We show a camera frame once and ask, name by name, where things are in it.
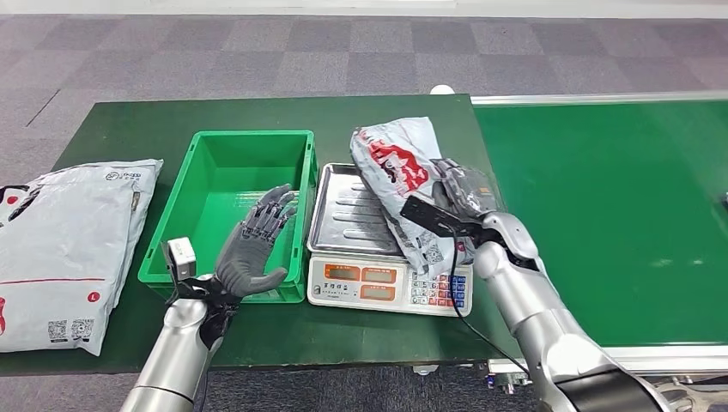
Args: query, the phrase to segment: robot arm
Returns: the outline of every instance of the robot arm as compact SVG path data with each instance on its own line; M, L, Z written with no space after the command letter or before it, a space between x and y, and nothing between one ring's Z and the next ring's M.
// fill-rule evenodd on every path
M175 292L147 363L122 412L192 412L209 362L220 347L242 298L276 288L279 268L263 276L276 237L295 208L290 186L266 193L239 222L222 247L215 273L195 277L196 259L187 238L162 244Z
M500 233L502 241L477 248L474 270L519 343L543 411L669 411L651 385L622 368L581 329L518 218L491 212L482 227Z
M470 236L473 269L518 341L540 412L668 412L645 380L622 368L579 326L551 283L538 249L514 215L495 210L487 181L436 161L458 215L411 195L402 216L440 237Z

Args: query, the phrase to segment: gray carpet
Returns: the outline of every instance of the gray carpet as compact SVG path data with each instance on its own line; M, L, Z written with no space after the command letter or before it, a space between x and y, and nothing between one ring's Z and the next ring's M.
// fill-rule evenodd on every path
M0 185L48 171L96 101L728 88L728 21L0 17ZM0 378L0 410L112 411L133 375ZM470 369L211 373L205 410L532 410Z

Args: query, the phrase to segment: scale keypad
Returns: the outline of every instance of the scale keypad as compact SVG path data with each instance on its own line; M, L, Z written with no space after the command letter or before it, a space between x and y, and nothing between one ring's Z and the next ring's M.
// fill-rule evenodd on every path
M410 302L415 305L452 307L450 276L440 275L437 279L418 279L412 276L409 280ZM455 275L452 280L455 288L455 305L465 307L465 276Z

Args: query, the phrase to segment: digital weighing scale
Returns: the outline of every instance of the digital weighing scale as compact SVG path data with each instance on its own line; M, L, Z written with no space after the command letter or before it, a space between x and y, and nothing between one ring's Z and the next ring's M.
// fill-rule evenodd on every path
M308 301L314 305L370 311L463 316L472 306L471 265L419 276L404 258L386 226L379 199L361 182L352 165L324 166L306 243Z

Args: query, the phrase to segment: white shipping bag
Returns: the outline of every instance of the white shipping bag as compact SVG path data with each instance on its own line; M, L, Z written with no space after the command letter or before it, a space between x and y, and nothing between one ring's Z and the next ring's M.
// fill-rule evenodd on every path
M0 352L99 355L121 289L133 198L128 180L44 185L0 228Z
M53 173L40 176L29 185L51 185L58 183L103 183L116 180L128 180L133 183L134 203L131 207L129 225L129 241L126 245L124 266L121 270L121 281L124 285L126 275L131 267L134 257L134 247L139 241L147 219L147 208L155 193L155 185L164 161L147 159L145 161L109 161L101 163L86 163L79 166L67 167ZM113 307L118 305L121 288L114 298Z
M350 148L361 177L385 208L387 226L417 274L434 279L449 272L452 239L439 238L399 214L411 193L433 197L434 184L440 180L430 161L442 155L429 118L361 127L351 137ZM465 253L458 254L459 263L466 258Z
M89 163L0 187L0 352L99 355L161 166Z

